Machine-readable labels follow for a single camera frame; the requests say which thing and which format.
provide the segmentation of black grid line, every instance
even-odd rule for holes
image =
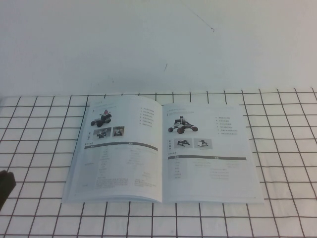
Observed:
[[[227,96],[228,95],[240,95],[240,96],[242,96],[243,97],[243,102],[244,102],[244,104],[240,104],[240,106],[243,106],[244,108],[245,108],[245,110],[246,110],[246,112],[247,112],[247,106],[251,106],[251,105],[255,105],[255,106],[261,106],[261,107],[263,107],[263,108],[265,108],[266,107],[266,105],[281,105],[282,107],[284,107],[284,105],[297,105],[297,107],[298,107],[298,105],[299,106],[301,106],[301,108],[302,108],[302,113],[300,113],[300,114],[292,114],[292,112],[288,112],[288,113],[285,113],[285,110],[283,110],[283,112],[284,112],[284,114],[278,114],[278,115],[271,115],[271,114],[267,114],[267,111],[265,111],[265,115],[257,115],[257,114],[248,114],[248,112],[247,112],[247,114],[246,115],[244,115],[245,117],[246,117],[246,119],[248,119],[248,123],[249,123],[249,125],[247,126],[247,128],[250,128],[250,130],[251,130],[251,135],[252,135],[252,138],[250,138],[250,140],[251,141],[254,141],[254,144],[255,144],[255,151],[253,151],[253,153],[256,153],[256,155],[257,155],[257,158],[258,158],[258,160],[259,160],[259,163],[260,163],[260,165],[259,166],[257,166],[257,168],[260,168],[260,170],[262,171],[262,175],[263,175],[263,177],[264,177],[264,174],[263,174],[263,168],[282,168],[282,169],[284,169],[284,168],[304,168],[306,171],[307,171],[307,168],[311,168],[311,169],[315,169],[315,168],[317,168],[317,165],[311,165],[311,164],[309,164],[309,165],[305,165],[305,163],[304,163],[304,158],[303,158],[303,156],[304,156],[304,154],[312,154],[312,153],[317,153],[317,150],[316,151],[300,151],[299,150],[299,148],[298,148],[298,151],[289,151],[289,152],[287,152],[287,151],[267,151],[267,150],[265,150],[265,149],[263,149],[262,151],[259,151],[258,149],[257,149],[257,143],[260,143],[260,141],[267,141],[267,140],[272,140],[274,143],[275,143],[275,145],[276,145],[276,141],[278,142],[278,141],[280,141],[280,140],[294,140],[295,141],[295,143],[299,143],[299,141],[301,141],[301,140],[312,140],[312,139],[314,139],[315,141],[316,141],[316,134],[314,134],[313,133],[313,130],[315,130],[315,128],[317,127],[317,125],[312,125],[311,123],[310,123],[310,121],[308,120],[309,118],[308,118],[308,116],[311,116],[311,115],[314,115],[314,116],[316,116],[317,115],[317,113],[315,114],[315,112],[314,111],[307,111],[307,113],[306,113],[306,111],[304,111],[304,107],[302,106],[302,105],[314,105],[314,104],[317,104],[316,103],[316,101],[315,102],[310,102],[310,101],[305,101],[304,103],[302,103],[301,101],[300,101],[300,98],[301,98],[301,95],[303,94],[303,93],[306,93],[306,94],[310,94],[310,95],[313,95],[314,97],[315,97],[315,99],[317,100],[317,96],[316,96],[316,93],[314,92],[314,89],[312,89],[312,91],[311,92],[297,92],[297,90],[296,89],[294,89],[294,91],[293,92],[280,92],[279,90],[276,90],[275,92],[261,92],[261,91],[259,91],[259,92],[251,92],[251,93],[244,93],[243,91],[241,91],[241,92],[239,92],[239,93],[236,93],[236,92],[230,92],[230,93],[227,93],[227,92],[222,92],[222,93],[209,93],[208,91],[206,91],[205,93],[192,93],[192,92],[189,92],[189,93],[174,93],[174,92],[172,92],[172,93],[170,93],[170,94],[162,94],[162,93],[155,93],[155,94],[140,94],[140,93],[138,93],[138,94],[133,94],[133,95],[139,95],[139,96],[142,96],[142,95],[155,95],[155,99],[157,99],[157,95],[162,95],[162,96],[164,96],[164,95],[169,95],[169,96],[172,96],[172,100],[173,100],[173,102],[174,102],[174,95],[188,95],[189,96],[189,100],[190,100],[190,102],[192,101],[192,96],[193,95],[206,95],[207,96],[207,102],[209,102],[209,95],[223,95],[224,97],[225,97],[225,102],[227,103]],[[276,96],[278,96],[279,97],[279,100],[280,100],[280,103],[270,103],[270,104],[267,104],[267,103],[264,103],[263,102],[263,98],[262,98],[262,95],[264,95],[264,94],[266,94],[266,95],[274,95],[275,97]],[[245,101],[244,101],[244,95],[254,95],[254,96],[256,96],[256,95],[259,95],[260,97],[261,97],[261,100],[262,100],[262,103],[261,104],[253,104],[253,103],[251,103],[251,104],[246,104],[245,103]],[[282,100],[283,100],[283,98],[281,97],[282,95],[295,95],[295,96],[297,96],[297,99],[298,99],[298,103],[282,103]],[[15,141],[15,142],[22,142],[22,141],[35,141],[35,143],[39,143],[40,141],[56,141],[56,145],[57,145],[57,143],[59,142],[59,141],[76,141],[76,139],[62,139],[62,138],[59,138],[59,139],[57,139],[57,140],[53,140],[53,139],[43,139],[43,140],[41,140],[41,139],[39,139],[39,140],[31,140],[31,139],[22,139],[22,140],[18,140],[18,139],[12,139],[12,140],[10,140],[10,139],[3,139],[4,138],[4,136],[5,136],[5,133],[6,133],[6,131],[8,130],[8,129],[41,129],[42,131],[43,131],[43,129],[45,128],[47,128],[47,129],[61,129],[60,130],[60,132],[63,130],[63,129],[66,129],[66,128],[68,128],[68,129],[80,129],[80,127],[64,127],[64,125],[62,126],[62,127],[43,127],[42,128],[42,126],[41,127],[27,127],[27,124],[28,124],[28,122],[25,124],[25,127],[23,128],[23,127],[17,127],[17,128],[13,128],[13,127],[10,127],[10,122],[11,122],[11,120],[12,120],[12,118],[26,118],[26,119],[29,119],[29,118],[36,118],[36,117],[31,117],[31,114],[32,114],[32,112],[29,114],[29,116],[28,117],[15,117],[14,115],[15,115],[15,110],[19,107],[28,107],[28,108],[39,108],[39,107],[49,107],[50,109],[51,108],[59,108],[59,107],[67,107],[67,105],[53,105],[53,101],[54,101],[54,97],[53,97],[53,99],[52,99],[52,103],[51,103],[51,106],[36,106],[36,105],[33,105],[33,106],[19,106],[18,104],[19,104],[19,102],[21,102],[21,100],[23,100],[23,98],[19,98],[18,99],[19,101],[16,103],[16,105],[14,106],[0,106],[0,110],[2,109],[2,108],[12,108],[12,109],[9,109],[10,111],[13,111],[13,113],[12,113],[12,116],[11,117],[0,117],[0,118],[5,118],[5,120],[8,120],[9,121],[9,123],[7,124],[7,126],[6,127],[1,127],[0,129],[2,129],[3,131],[3,135],[1,136],[1,138],[0,138],[0,143],[2,143],[3,141]],[[68,104],[68,109],[69,108],[72,108],[72,107],[84,107],[85,105],[71,105],[71,104]],[[252,125],[251,123],[250,123],[250,119],[249,118],[252,118],[252,119],[255,119],[256,117],[259,117],[259,119],[260,118],[262,118],[262,117],[265,117],[266,118],[266,120],[268,121],[268,118],[267,117],[269,117],[269,116],[274,116],[274,117],[276,117],[276,116],[280,116],[280,117],[288,117],[288,116],[304,116],[305,117],[305,119],[306,119],[306,121],[307,121],[307,123],[308,123],[308,125],[292,125],[292,126],[290,126],[290,123],[288,122],[287,124],[288,125],[281,125],[281,126],[277,126],[277,125],[271,125],[271,124],[269,124],[269,125]],[[48,114],[47,114],[47,116],[46,117],[38,117],[38,118],[44,118],[44,119],[47,119],[47,118],[63,118],[64,120],[66,120],[66,119],[70,119],[70,118],[81,118],[81,119],[83,119],[83,116],[74,116],[74,117],[68,117],[67,116],[67,113],[64,115],[64,116],[62,116],[62,117],[50,117],[50,111],[48,112]],[[266,127],[266,128],[270,128],[270,130],[271,130],[271,133],[272,133],[272,128],[283,128],[283,127],[289,127],[290,128],[290,130],[292,131],[292,136],[293,136],[293,138],[284,138],[284,139],[282,139],[282,138],[262,138],[261,136],[257,136],[258,138],[254,138],[254,135],[253,135],[253,128],[256,128],[256,127]],[[308,138],[304,138],[304,137],[301,137],[301,138],[296,138],[296,135],[293,133],[293,128],[309,128],[310,129],[310,131],[311,131],[311,133],[312,133],[312,135],[313,135],[313,138],[311,138],[310,136],[307,136]],[[270,166],[270,165],[265,165],[265,166],[263,166],[262,164],[261,164],[261,159],[260,159],[260,157],[259,157],[259,154],[261,154],[261,153],[263,153],[263,154],[271,154],[271,153],[275,153],[275,154],[283,154],[283,153],[292,153],[292,154],[299,154],[300,155],[300,157],[301,157],[301,160],[302,160],[302,164],[303,165],[296,165],[296,166],[285,166],[285,165],[283,165],[283,164],[281,164],[281,166]],[[9,155],[9,154],[11,154],[12,155],[12,158],[10,159],[10,164],[9,164],[9,166],[5,166],[8,170],[9,169],[13,169],[13,168],[24,168],[25,170],[29,170],[30,168],[69,168],[70,166],[53,166],[52,164],[50,164],[50,166],[48,167],[48,166],[40,166],[40,167],[38,167],[38,166],[32,166],[31,164],[32,164],[32,160],[31,160],[31,162],[29,163],[29,165],[28,166],[13,166],[13,164],[12,164],[12,160],[13,160],[13,158],[14,158],[14,156],[15,155],[32,155],[32,157],[34,157],[35,155],[46,155],[46,154],[52,154],[53,155],[53,157],[52,157],[52,160],[53,160],[53,158],[54,158],[54,156],[55,155],[57,155],[57,154],[73,154],[73,152],[57,152],[56,150],[55,150],[55,152],[50,152],[50,153],[40,153],[40,152],[36,152],[36,149],[35,149],[35,151],[34,152],[27,152],[27,153],[22,153],[22,152],[17,152],[16,150],[15,150],[15,152],[13,152],[13,153],[5,153],[5,152],[1,152],[0,153],[0,157],[1,157],[1,155]],[[27,233],[27,232],[25,232],[25,233],[23,233],[23,234],[15,234],[15,232],[13,232],[14,234],[12,234],[12,232],[10,232],[10,233],[8,233],[8,228],[9,228],[9,226],[10,226],[10,222],[7,224],[7,227],[6,227],[6,231],[4,231],[5,233],[3,233],[3,234],[1,234],[0,233],[0,236],[5,236],[5,237],[7,237],[7,236],[37,236],[37,237],[39,237],[39,236],[43,236],[43,237],[52,237],[52,235],[54,236],[54,237],[61,237],[61,236],[81,236],[81,237],[100,237],[100,235],[80,235],[80,233],[81,233],[81,231],[80,231],[80,224],[81,224],[81,221],[82,221],[82,218],[83,217],[101,217],[101,218],[103,218],[103,228],[102,228],[102,237],[122,237],[123,235],[104,235],[104,229],[105,229],[105,223],[106,223],[106,219],[111,219],[111,217],[124,217],[124,218],[128,218],[128,220],[129,220],[129,218],[130,217],[147,217],[147,218],[151,218],[151,220],[152,220],[152,224],[151,224],[151,234],[149,233],[149,235],[147,235],[147,236],[139,236],[139,235],[129,235],[128,234],[128,229],[129,229],[129,225],[127,224],[127,233],[126,233],[126,237],[178,237],[178,234],[179,234],[179,232],[181,232],[180,230],[178,231],[177,230],[177,225],[178,225],[178,223],[177,223],[177,218],[199,218],[200,219],[200,230],[201,230],[201,235],[200,236],[182,236],[182,237],[189,237],[189,238],[195,238],[195,237],[206,237],[206,238],[213,238],[213,237],[234,237],[234,236],[230,236],[230,234],[228,233],[228,227],[227,227],[227,218],[230,218],[230,219],[232,219],[232,218],[249,218],[249,221],[250,221],[250,226],[251,226],[251,231],[252,231],[252,236],[247,236],[247,237],[249,237],[249,238],[251,238],[251,237],[256,237],[256,238],[261,238],[262,236],[254,236],[254,234],[256,234],[256,232],[254,231],[254,227],[252,226],[252,224],[253,224],[253,221],[252,221],[252,219],[253,218],[256,218],[256,219],[269,219],[269,218],[273,218],[274,219],[274,222],[275,222],[275,225],[276,225],[276,229],[277,229],[277,236],[263,236],[263,237],[272,237],[272,238],[274,238],[274,237],[288,237],[288,236],[280,236],[280,233],[279,233],[279,229],[278,229],[278,226],[277,226],[277,223],[276,223],[276,219],[275,218],[277,218],[277,219],[287,219],[287,218],[295,218],[295,219],[299,219],[299,221],[301,222],[300,224],[303,224],[303,220],[301,220],[301,219],[307,219],[307,218],[309,218],[309,219],[317,219],[317,216],[308,216],[308,215],[299,215],[300,213],[297,211],[297,216],[295,216],[295,215],[292,215],[292,216],[287,216],[287,215],[282,215],[282,216],[275,216],[274,215],[274,212],[273,212],[273,209],[272,209],[272,204],[271,204],[271,201],[286,201],[286,200],[288,200],[288,201],[293,201],[293,203],[295,202],[295,201],[298,201],[298,200],[309,200],[309,201],[312,201],[312,200],[315,200],[316,201],[316,192],[315,192],[315,190],[314,190],[314,188],[316,188],[315,187],[315,185],[316,185],[316,183],[317,183],[317,181],[311,181],[311,178],[309,177],[309,174],[308,174],[308,171],[306,172],[306,174],[307,174],[307,176],[308,176],[308,178],[309,178],[309,181],[277,181],[277,180],[274,180],[274,181],[265,181],[265,177],[264,177],[264,181],[263,182],[261,182],[261,184],[263,184],[264,183],[264,186],[265,186],[265,188],[266,188],[266,191],[267,191],[267,195],[268,195],[268,198],[265,198],[265,201],[268,201],[268,203],[270,203],[270,206],[271,206],[271,210],[272,210],[272,215],[270,215],[270,216],[255,216],[254,214],[252,214],[251,216],[250,216],[250,212],[251,212],[251,210],[250,210],[250,208],[249,208],[249,205],[247,204],[246,206],[247,206],[247,211],[248,211],[248,216],[226,216],[226,213],[225,213],[225,210],[224,210],[224,205],[222,205],[223,206],[223,216],[203,216],[202,215],[202,207],[201,207],[201,204],[199,203],[198,205],[199,205],[199,216],[179,216],[179,215],[177,215],[177,203],[175,204],[175,216],[157,216],[157,215],[154,215],[154,204],[152,203],[152,213],[151,214],[148,214],[148,215],[130,215],[130,206],[129,206],[129,211],[128,211],[128,216],[127,215],[107,215],[107,206],[108,206],[108,203],[106,203],[106,208],[105,208],[105,214],[104,215],[83,215],[83,211],[84,211],[84,207],[85,207],[85,204],[83,204],[83,206],[82,206],[82,208],[81,208],[81,213],[80,214],[78,214],[78,215],[61,215],[60,214],[60,212],[61,212],[61,204],[59,205],[59,210],[58,210],[58,214],[57,215],[38,215],[37,214],[37,212],[34,214],[34,215],[18,215],[18,214],[14,214],[14,210],[12,211],[12,212],[10,212],[11,214],[10,215],[5,215],[5,214],[3,214],[3,215],[0,215],[0,218],[2,218],[2,217],[10,217],[10,221],[11,221],[11,219],[12,218],[17,218],[17,217],[21,217],[21,218],[28,218],[28,217],[30,217],[31,219],[35,219],[36,217],[39,217],[39,218],[41,218],[41,217],[54,217],[54,218],[56,218],[56,221],[55,221],[55,227],[54,227],[54,230],[53,230],[53,234],[50,234],[50,235],[48,235],[48,234],[34,234],[34,235],[31,235],[31,231],[32,231],[32,226],[33,226],[33,224],[31,225],[31,228],[30,228],[30,230],[29,230],[29,233]],[[40,198],[38,198],[38,197],[20,197],[20,193],[21,193],[21,191],[22,191],[22,188],[23,188],[23,185],[24,184],[28,184],[28,183],[38,183],[38,184],[43,184],[43,187],[42,187],[42,189],[45,187],[45,185],[46,184],[49,184],[49,183],[65,183],[65,181],[52,181],[52,180],[50,180],[50,181],[31,181],[31,180],[28,180],[28,181],[25,181],[26,180],[26,177],[27,177],[27,174],[24,176],[24,179],[22,179],[21,181],[18,181],[17,182],[17,184],[19,184],[19,185],[22,185],[20,188],[19,188],[19,192],[18,192],[18,195],[17,196],[12,196],[12,197],[10,197],[10,198],[8,198],[8,200],[12,200],[12,199],[16,199],[16,201],[15,202],[13,202],[13,204],[15,204],[15,206],[14,206],[14,209],[15,209],[15,207],[16,207],[16,204],[17,204],[17,202],[18,202],[18,200],[23,200],[23,199],[39,199],[39,202],[40,202],[40,200],[42,200],[42,199],[61,199],[61,197],[59,197],[59,196],[56,196],[56,197],[40,197]],[[270,198],[270,194],[269,194],[269,191],[268,191],[268,188],[267,188],[267,184],[277,184],[277,183],[284,183],[284,184],[287,184],[288,186],[290,185],[290,184],[293,184],[293,183],[301,183],[301,184],[310,184],[311,185],[311,187],[312,187],[312,189],[313,189],[313,191],[314,191],[314,195],[315,195],[315,197],[306,197],[306,195],[305,194],[303,194],[301,197],[296,197],[296,198],[294,198],[294,197],[290,197],[290,198]],[[57,227],[57,222],[58,222],[58,218],[59,217],[77,217],[77,218],[79,218],[80,219],[80,223],[79,223],[79,226],[78,226],[78,229],[76,230],[76,233],[75,234],[73,234],[73,235],[67,235],[67,234],[64,234],[64,235],[61,235],[61,234],[58,234],[58,235],[55,235],[55,231],[56,231],[56,227]],[[176,235],[172,235],[172,236],[156,236],[156,235],[154,235],[153,234],[153,226],[154,226],[154,218],[156,218],[156,217],[162,217],[162,218],[164,218],[164,217],[173,217],[173,218],[175,218],[175,220],[176,220]],[[226,227],[226,236],[206,236],[206,235],[204,235],[203,234],[203,228],[204,228],[204,224],[202,223],[202,218],[223,218],[224,220],[225,220],[225,227]]]
[[[177,203],[175,203],[175,221],[176,221],[176,236],[175,237],[178,237],[178,224],[177,224]]]
[[[154,203],[152,202],[152,215],[151,215],[151,237],[153,237],[153,214],[154,214]]]
[[[203,238],[204,237],[204,233],[203,233],[202,211],[200,209],[200,202],[198,203],[198,208],[199,208],[200,231],[202,233],[202,238]]]
[[[226,91],[223,91],[223,92],[224,92],[224,100],[225,100],[226,105],[227,105]],[[226,212],[225,212],[225,210],[224,210],[224,204],[222,204],[222,209],[223,209],[224,223],[225,223],[225,226],[226,226],[226,233],[227,233],[227,237],[229,237],[228,225],[227,225],[227,218],[226,218]]]
[[[27,236],[27,234],[8,234],[8,236]],[[32,235],[34,237],[52,237],[51,235],[48,234],[36,234]],[[76,235],[54,235],[54,237],[75,237]],[[80,235],[81,237],[119,237],[121,238],[122,235]],[[128,235],[128,237],[144,237],[144,238],[150,238],[151,236],[142,236],[142,235]],[[166,238],[176,238],[177,236],[153,236],[153,237],[166,237]],[[182,238],[200,238],[201,236],[182,236]],[[226,238],[226,236],[204,236],[206,238]],[[294,236],[280,236],[281,238],[299,238],[299,237],[294,237]],[[316,238],[316,236],[305,236],[306,238]],[[279,236],[230,236],[230,238],[279,238]]]
[[[249,222],[250,222],[251,234],[252,234],[252,237],[254,237],[253,228],[252,228],[252,222],[251,222],[251,217],[250,217],[250,211],[249,211],[249,206],[248,206],[248,204],[246,204],[246,206],[247,206],[248,217],[249,217]]]
[[[226,226],[226,233],[227,233],[227,238],[229,237],[229,232],[228,232],[228,225],[227,225],[227,218],[226,218],[226,212],[224,210],[224,204],[222,204],[222,210],[223,210],[223,218],[224,218],[224,224]]]
[[[131,208],[131,202],[129,202],[128,222],[127,222],[127,234],[126,234],[126,237],[127,237],[127,238],[128,238],[128,234],[129,234],[130,208]]]
[[[242,93],[243,102],[245,103],[243,90],[241,90],[241,93]],[[251,126],[250,118],[249,118],[249,116],[247,116],[247,117],[248,117],[249,126]],[[251,135],[252,135],[252,138],[254,138],[254,134],[253,134],[252,128],[251,128]],[[274,223],[275,223],[275,226],[276,226],[277,234],[278,234],[278,237],[280,237],[279,230],[278,230],[278,226],[277,226],[277,222],[276,222],[276,218],[275,218],[275,216],[274,216],[274,210],[273,210],[273,206],[272,206],[272,203],[271,203],[270,194],[269,194],[269,192],[268,192],[268,188],[267,188],[266,181],[265,181],[265,176],[264,176],[264,172],[263,172],[263,168],[262,168],[262,164],[261,164],[261,160],[260,160],[260,156],[259,156],[257,144],[256,144],[255,141],[254,141],[254,146],[255,146],[255,149],[256,149],[256,152],[255,152],[255,153],[257,154],[257,157],[258,157],[258,160],[259,160],[259,164],[260,164],[260,167],[261,167],[261,172],[262,172],[263,180],[264,180],[264,183],[265,183],[265,189],[266,189],[266,192],[267,192],[267,196],[268,196],[269,204],[270,204],[270,207],[271,207],[271,211],[272,211],[272,216],[273,216],[273,219],[274,219]]]
[[[81,224],[81,220],[83,219],[84,208],[85,208],[85,203],[83,203],[83,208],[81,209],[81,214],[80,214],[80,218],[79,218],[79,225],[78,225],[78,230],[77,230],[76,237],[78,237],[78,235],[79,235],[80,224]]]
[[[101,235],[102,235],[102,236],[103,236],[104,233],[105,233],[105,223],[106,223],[107,208],[108,208],[108,202],[106,202],[105,215],[104,215],[104,223],[103,223],[103,229],[102,229],[102,232],[101,232]]]

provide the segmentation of small product photo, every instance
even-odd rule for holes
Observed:
[[[111,127],[94,130],[94,140],[99,140],[110,136]]]
[[[211,139],[194,138],[194,148],[212,149]]]
[[[113,136],[123,136],[124,134],[124,126],[115,126],[113,128]]]
[[[110,123],[112,116],[111,116],[110,112],[108,112],[108,110],[105,110],[102,114],[100,114],[100,116],[101,116],[100,119],[93,120],[90,123],[90,125],[91,126],[97,125],[97,127],[101,127],[105,123]]]
[[[179,119],[175,120],[174,126],[168,129],[168,132],[173,132],[174,129],[177,129],[178,134],[183,134],[185,129],[192,129],[192,131],[198,131],[198,128],[190,123],[183,116],[180,116]]]
[[[175,138],[174,139],[174,148],[193,148],[193,139],[192,138]]]

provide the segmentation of open booklet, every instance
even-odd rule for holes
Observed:
[[[141,96],[90,104],[63,202],[263,202],[238,107],[161,106]]]

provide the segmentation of dark object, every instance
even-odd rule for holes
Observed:
[[[0,211],[15,185],[16,183],[12,172],[5,170],[0,172]]]
[[[113,136],[122,136],[121,130],[116,130]]]
[[[111,114],[108,112],[108,110],[105,110],[104,114],[100,114],[100,119],[93,120],[90,125],[97,124],[97,127],[101,127],[104,123],[109,123],[111,121]]]
[[[178,134],[183,134],[185,132],[185,129],[188,129],[188,128],[192,129],[193,131],[198,131],[197,127],[195,127],[192,124],[189,124],[187,122],[187,119],[184,119],[184,117],[182,116],[180,116],[179,119],[175,120],[174,128],[170,127],[168,129],[168,132],[172,132],[176,128],[177,128]]]
[[[105,130],[103,130],[103,131],[100,131],[100,132],[97,134],[97,136],[99,137],[99,139],[101,139],[101,138],[106,137],[106,136],[107,136],[107,133],[106,133]]]
[[[179,140],[179,141],[177,142],[177,145],[185,146],[184,144],[190,145],[187,140]]]
[[[207,144],[207,142],[205,142],[205,140],[199,141],[197,145],[200,147],[208,146],[208,144]]]

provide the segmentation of table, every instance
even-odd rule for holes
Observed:
[[[264,205],[61,204],[89,102],[121,96],[0,102],[0,170],[14,172],[17,181],[0,212],[0,238],[317,236],[317,95],[312,88],[140,94],[161,104],[240,105]]]

